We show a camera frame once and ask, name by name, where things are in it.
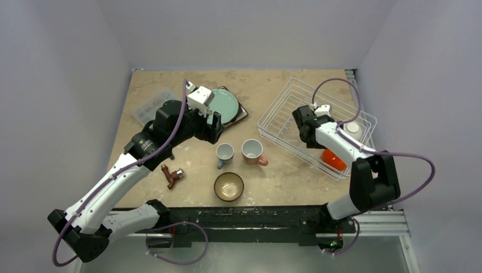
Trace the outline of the orange bowl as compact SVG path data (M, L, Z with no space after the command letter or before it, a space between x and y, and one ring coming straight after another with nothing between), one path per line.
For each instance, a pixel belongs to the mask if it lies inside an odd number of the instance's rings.
M322 152L321 160L337 171L343 171L347 168L347 165L328 149Z

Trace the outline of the brown glazed bowl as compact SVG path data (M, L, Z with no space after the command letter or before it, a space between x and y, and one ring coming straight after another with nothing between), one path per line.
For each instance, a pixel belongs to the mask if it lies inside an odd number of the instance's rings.
M244 192L244 181L236 173L225 172L220 174L213 185L215 195L222 201L234 202Z

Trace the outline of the white bowl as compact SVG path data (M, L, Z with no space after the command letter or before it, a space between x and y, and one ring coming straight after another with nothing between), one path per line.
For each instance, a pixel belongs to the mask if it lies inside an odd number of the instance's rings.
M343 131L352 138L361 142L363 139L363 128L357 122L347 122L343 125Z

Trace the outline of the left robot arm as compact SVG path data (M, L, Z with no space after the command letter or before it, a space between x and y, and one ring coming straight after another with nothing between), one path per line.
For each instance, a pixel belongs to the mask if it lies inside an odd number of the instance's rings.
M134 185L170 158L177 145L193 137L215 144L223 131L218 112L209 119L186 101L167 101L81 200L66 210L55 209L49 214L48 221L59 233L58 241L65 242L75 258L88 263L118 238L137 231L174 232L177 224L159 200L149 200L115 216L110 211Z

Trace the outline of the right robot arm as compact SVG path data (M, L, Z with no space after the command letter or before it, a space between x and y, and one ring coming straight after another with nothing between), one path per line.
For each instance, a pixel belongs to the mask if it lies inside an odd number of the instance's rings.
M343 218L400 197L393 156L366 148L346 134L333 118L316 115L310 106L298 107L292 116L307 148L330 150L351 169L349 193L325 204L326 212L319 216L323 230L333 231Z

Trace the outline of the pink floral mug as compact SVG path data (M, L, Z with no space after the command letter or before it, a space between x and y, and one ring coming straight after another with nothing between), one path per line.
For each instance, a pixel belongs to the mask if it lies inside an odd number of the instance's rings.
M267 166L268 160L263 156L263 146L256 139L247 139L242 144L242 157L248 165Z

